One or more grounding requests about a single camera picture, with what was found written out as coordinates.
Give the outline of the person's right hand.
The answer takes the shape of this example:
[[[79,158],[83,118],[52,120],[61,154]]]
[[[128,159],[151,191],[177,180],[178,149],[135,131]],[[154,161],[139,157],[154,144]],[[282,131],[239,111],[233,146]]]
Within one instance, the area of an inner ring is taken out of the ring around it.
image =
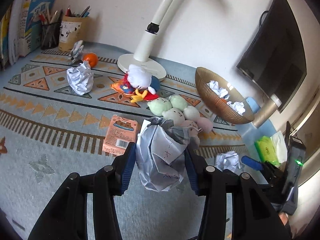
[[[287,215],[287,213],[285,212],[281,212],[279,213],[279,218],[282,221],[282,223],[284,224],[286,230],[291,233],[291,228],[290,228],[290,223],[289,223],[289,217]]]

